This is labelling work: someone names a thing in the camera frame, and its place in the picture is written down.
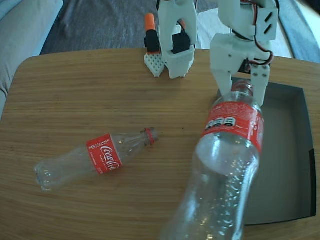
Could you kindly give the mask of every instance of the orange object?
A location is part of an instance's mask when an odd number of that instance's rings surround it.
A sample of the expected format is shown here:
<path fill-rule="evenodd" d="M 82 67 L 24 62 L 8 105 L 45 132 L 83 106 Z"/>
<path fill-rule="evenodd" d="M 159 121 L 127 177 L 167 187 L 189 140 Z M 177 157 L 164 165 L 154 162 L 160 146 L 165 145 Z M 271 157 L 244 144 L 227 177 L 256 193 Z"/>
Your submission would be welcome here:
<path fill-rule="evenodd" d="M 144 27 L 146 32 L 149 30 L 156 30 L 155 16 L 152 13 L 147 13 L 144 16 Z"/>
<path fill-rule="evenodd" d="M 182 27 L 184 28 L 184 30 L 186 30 L 187 26 L 186 26 L 185 21 L 181 20 L 180 23 L 181 23 Z"/>

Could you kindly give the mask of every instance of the clear plastic bottle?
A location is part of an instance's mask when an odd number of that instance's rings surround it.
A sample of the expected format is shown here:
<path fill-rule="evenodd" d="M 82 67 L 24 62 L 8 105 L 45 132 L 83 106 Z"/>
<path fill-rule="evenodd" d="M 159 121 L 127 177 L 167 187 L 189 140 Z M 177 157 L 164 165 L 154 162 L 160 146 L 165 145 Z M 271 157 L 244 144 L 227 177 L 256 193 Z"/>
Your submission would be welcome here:
<path fill-rule="evenodd" d="M 64 155 L 42 160 L 34 167 L 36 181 L 48 191 L 79 178 L 105 174 L 127 164 L 157 140 L 154 128 L 138 133 L 108 133 Z"/>
<path fill-rule="evenodd" d="M 252 89 L 250 81 L 238 81 L 231 93 L 213 105 L 193 154 L 184 199 L 160 240 L 242 239 L 246 202 L 259 167 L 263 137 L 261 109 Z M 246 124 L 248 129 L 242 135 L 235 133 Z"/>

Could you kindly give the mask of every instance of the coca-cola logo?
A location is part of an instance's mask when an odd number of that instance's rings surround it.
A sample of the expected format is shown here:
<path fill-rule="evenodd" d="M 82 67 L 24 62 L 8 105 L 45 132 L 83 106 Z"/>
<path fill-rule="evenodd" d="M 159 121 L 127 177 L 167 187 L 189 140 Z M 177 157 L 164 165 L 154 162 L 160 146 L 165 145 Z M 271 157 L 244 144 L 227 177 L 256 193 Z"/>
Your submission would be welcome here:
<path fill-rule="evenodd" d="M 114 150 L 109 146 L 102 146 L 100 151 L 104 157 L 104 162 L 107 168 L 111 171 L 120 167 L 120 164 L 114 160 L 113 152 Z"/>

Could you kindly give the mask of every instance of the white pegboard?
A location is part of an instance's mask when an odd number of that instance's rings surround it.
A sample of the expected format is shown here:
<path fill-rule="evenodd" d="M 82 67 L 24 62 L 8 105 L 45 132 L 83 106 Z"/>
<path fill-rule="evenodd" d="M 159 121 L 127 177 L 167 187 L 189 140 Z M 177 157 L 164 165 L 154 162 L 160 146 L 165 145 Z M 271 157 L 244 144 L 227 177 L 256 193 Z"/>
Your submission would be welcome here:
<path fill-rule="evenodd" d="M 162 61 L 161 54 L 146 54 L 144 55 L 144 63 L 156 77 L 160 77 L 165 69 L 165 63 Z"/>

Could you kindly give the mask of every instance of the red wire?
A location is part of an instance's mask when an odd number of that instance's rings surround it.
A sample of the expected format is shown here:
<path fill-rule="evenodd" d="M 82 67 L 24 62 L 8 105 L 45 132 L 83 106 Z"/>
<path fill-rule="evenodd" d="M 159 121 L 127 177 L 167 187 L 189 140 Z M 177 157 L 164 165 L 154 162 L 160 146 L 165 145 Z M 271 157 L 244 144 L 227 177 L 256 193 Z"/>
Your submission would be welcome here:
<path fill-rule="evenodd" d="M 249 0 L 241 0 L 241 2 L 243 3 L 251 3 L 252 4 L 252 7 L 253 7 L 253 12 L 254 12 L 254 15 L 253 15 L 253 25 L 255 27 L 257 27 L 257 20 L 258 20 L 258 6 L 257 4 L 255 3 L 252 3 L 251 1 Z M 273 60 L 274 60 L 274 53 L 270 50 L 266 50 L 265 48 L 263 48 L 257 41 L 257 33 L 255 34 L 254 36 L 254 42 L 255 42 L 255 45 L 264 53 L 270 53 L 270 57 L 268 60 L 266 60 L 265 62 L 263 63 L 260 63 L 258 61 L 254 61 L 254 60 L 251 60 L 249 61 L 249 64 L 256 64 L 256 65 L 269 65 Z"/>

